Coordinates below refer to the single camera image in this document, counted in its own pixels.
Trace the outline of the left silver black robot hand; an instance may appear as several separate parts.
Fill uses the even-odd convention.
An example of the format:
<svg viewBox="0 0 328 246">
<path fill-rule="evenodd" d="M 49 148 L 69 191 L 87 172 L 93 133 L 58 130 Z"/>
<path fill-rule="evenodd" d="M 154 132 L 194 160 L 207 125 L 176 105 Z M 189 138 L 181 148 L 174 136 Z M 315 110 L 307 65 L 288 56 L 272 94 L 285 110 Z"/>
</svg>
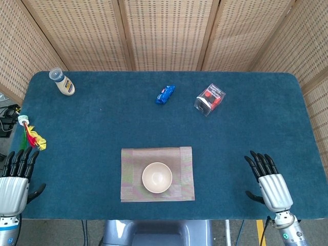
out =
<svg viewBox="0 0 328 246">
<path fill-rule="evenodd" d="M 46 188 L 43 183 L 30 193 L 29 186 L 39 151 L 32 147 L 10 152 L 1 172 L 1 217 L 14 217 L 23 212 L 26 205 Z"/>
</svg>

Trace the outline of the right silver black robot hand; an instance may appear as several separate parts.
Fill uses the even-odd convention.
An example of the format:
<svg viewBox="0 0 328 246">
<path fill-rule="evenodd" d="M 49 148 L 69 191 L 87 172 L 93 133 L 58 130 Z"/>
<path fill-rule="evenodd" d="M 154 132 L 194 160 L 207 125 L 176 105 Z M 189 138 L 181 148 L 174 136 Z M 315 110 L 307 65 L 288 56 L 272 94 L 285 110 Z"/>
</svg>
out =
<svg viewBox="0 0 328 246">
<path fill-rule="evenodd" d="M 273 159 L 267 154 L 250 151 L 251 157 L 245 156 L 245 160 L 252 169 L 256 181 L 261 190 L 261 196 L 256 196 L 250 191 L 246 195 L 253 201 L 264 204 L 274 213 L 290 210 L 293 200 L 283 176 Z"/>
</svg>

